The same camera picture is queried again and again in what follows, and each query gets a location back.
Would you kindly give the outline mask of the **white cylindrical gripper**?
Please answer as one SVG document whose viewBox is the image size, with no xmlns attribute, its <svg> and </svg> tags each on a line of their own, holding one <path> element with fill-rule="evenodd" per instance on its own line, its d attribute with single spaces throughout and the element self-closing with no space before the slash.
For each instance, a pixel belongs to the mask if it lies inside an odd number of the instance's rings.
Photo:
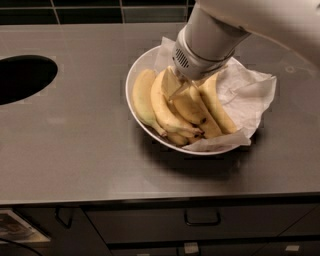
<svg viewBox="0 0 320 256">
<path fill-rule="evenodd" d="M 166 99 L 173 100 L 187 89 L 187 80 L 201 80 L 221 70 L 248 36 L 245 30 L 211 17 L 196 3 L 172 50 L 174 70 L 168 66 L 164 71 Z"/>
</svg>

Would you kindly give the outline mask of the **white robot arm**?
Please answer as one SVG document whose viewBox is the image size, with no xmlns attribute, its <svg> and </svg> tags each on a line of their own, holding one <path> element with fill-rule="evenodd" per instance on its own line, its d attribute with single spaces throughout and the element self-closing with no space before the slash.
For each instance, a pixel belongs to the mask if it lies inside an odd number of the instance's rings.
<svg viewBox="0 0 320 256">
<path fill-rule="evenodd" d="M 173 99 L 186 81 L 221 70 L 251 34 L 320 67 L 319 8 L 320 0 L 196 0 L 172 50 L 179 83 L 167 87 L 165 95 Z"/>
</svg>

